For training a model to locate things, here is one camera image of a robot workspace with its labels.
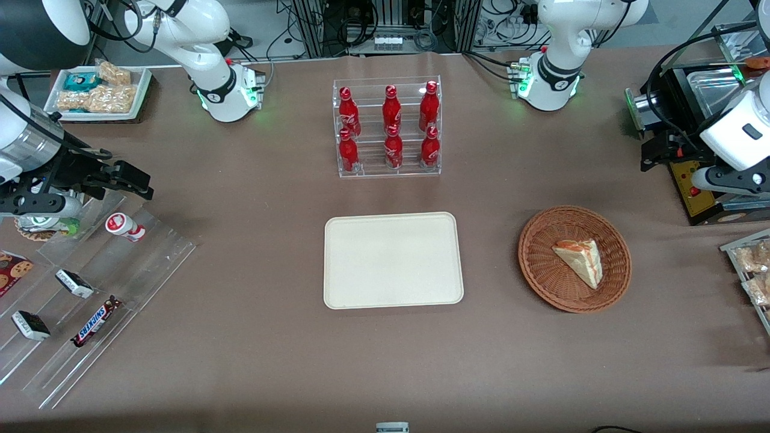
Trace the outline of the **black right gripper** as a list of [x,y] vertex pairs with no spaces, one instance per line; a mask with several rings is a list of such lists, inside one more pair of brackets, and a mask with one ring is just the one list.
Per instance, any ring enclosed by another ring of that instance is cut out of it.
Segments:
[[104,200],[106,190],[129,192],[151,200],[151,176],[125,160],[102,160],[60,151],[37,169],[2,158],[2,217],[77,217],[83,207],[79,194]]

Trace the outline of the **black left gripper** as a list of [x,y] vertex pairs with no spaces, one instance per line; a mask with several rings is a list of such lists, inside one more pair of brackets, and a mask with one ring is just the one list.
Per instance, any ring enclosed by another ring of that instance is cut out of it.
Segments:
[[699,139],[691,139],[666,129],[641,145],[640,171],[647,172],[657,165],[698,162],[701,168],[716,164],[716,156]]

